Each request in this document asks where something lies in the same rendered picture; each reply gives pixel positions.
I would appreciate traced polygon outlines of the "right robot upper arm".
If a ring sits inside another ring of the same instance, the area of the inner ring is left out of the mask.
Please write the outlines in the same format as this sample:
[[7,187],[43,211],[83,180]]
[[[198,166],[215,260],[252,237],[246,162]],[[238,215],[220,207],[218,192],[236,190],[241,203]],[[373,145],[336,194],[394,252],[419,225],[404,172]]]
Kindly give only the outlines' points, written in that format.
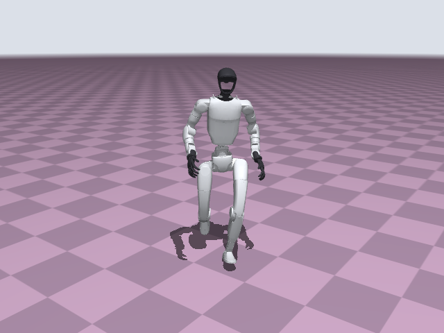
[[194,126],[198,123],[200,120],[202,113],[205,113],[208,110],[210,104],[209,99],[199,99],[194,105],[194,109],[191,111],[191,114],[189,115],[188,121],[186,126],[188,126],[188,134],[192,135],[193,137],[196,134],[196,129]]

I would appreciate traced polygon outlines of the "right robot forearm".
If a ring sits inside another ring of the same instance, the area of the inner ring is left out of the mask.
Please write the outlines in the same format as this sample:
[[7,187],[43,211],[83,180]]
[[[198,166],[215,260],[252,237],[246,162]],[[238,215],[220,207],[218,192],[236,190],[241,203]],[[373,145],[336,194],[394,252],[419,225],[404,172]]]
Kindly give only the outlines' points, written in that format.
[[[194,137],[188,134],[188,126],[185,126],[182,133],[183,142],[185,143],[185,150],[187,155],[190,154],[190,150],[196,150],[194,144]],[[197,152],[196,152],[197,155]]]

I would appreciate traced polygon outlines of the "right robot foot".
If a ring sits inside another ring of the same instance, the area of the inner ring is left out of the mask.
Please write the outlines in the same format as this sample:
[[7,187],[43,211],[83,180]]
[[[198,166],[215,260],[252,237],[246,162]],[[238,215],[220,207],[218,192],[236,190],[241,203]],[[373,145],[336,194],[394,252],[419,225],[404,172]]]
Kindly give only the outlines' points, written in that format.
[[200,222],[200,233],[203,235],[207,235],[210,231],[210,220],[207,223]]

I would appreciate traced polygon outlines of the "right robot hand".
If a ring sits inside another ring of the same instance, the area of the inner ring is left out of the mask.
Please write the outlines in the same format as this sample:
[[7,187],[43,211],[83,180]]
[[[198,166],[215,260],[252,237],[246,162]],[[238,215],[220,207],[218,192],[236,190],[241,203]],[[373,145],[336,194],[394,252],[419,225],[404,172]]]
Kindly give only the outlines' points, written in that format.
[[195,178],[197,176],[195,173],[199,174],[199,172],[195,171],[195,169],[200,170],[197,168],[194,164],[195,161],[199,162],[199,160],[196,159],[196,151],[191,149],[190,154],[187,155],[187,167],[188,167],[188,173],[191,177]]

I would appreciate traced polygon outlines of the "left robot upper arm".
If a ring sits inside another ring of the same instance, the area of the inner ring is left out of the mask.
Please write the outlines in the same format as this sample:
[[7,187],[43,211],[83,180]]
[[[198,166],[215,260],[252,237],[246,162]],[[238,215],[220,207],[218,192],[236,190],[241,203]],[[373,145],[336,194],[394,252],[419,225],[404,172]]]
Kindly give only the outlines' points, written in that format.
[[256,129],[256,116],[254,109],[251,105],[251,102],[249,100],[240,100],[241,106],[242,106],[242,112],[246,118],[246,121],[248,122],[247,130],[248,134],[257,134]]

